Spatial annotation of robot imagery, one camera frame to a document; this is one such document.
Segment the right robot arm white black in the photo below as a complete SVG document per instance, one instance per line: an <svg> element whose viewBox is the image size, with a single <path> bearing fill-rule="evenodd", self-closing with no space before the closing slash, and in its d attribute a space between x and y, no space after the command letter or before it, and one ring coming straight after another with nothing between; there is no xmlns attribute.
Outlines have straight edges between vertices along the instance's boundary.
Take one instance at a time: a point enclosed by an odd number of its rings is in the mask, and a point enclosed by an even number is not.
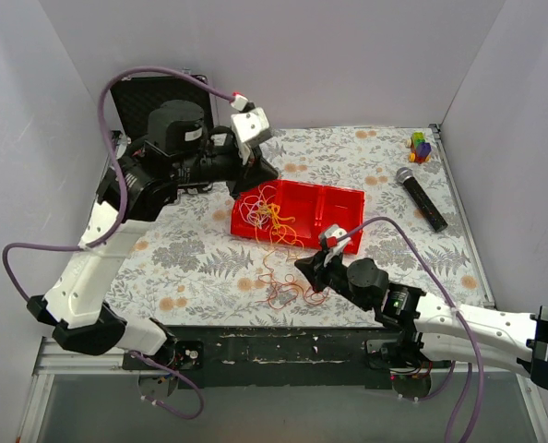
<svg viewBox="0 0 548 443"><path fill-rule="evenodd" d="M472 363L505 369L548 390L548 306L537 313L451 306L418 287L391 281L371 258L344 265L341 257L319 251L294 266L315 291L332 290L396 333L396 339L370 346L375 367Z"/></svg>

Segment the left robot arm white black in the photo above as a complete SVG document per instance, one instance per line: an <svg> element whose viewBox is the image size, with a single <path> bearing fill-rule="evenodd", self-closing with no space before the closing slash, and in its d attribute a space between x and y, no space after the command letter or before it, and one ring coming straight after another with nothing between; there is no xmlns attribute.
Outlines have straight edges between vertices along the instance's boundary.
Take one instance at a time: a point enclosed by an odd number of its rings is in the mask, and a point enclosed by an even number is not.
<svg viewBox="0 0 548 443"><path fill-rule="evenodd" d="M126 319L105 296L131 248L182 190L227 185L232 198L274 180L261 144L272 137L265 111L246 97L232 101L228 126L207 128L196 103L174 100L149 113L146 133L107 171L89 222L58 282L27 302L53 326L62 349L101 355L113 347L142 353L154 368L175 357L174 336L155 319Z"/></svg>

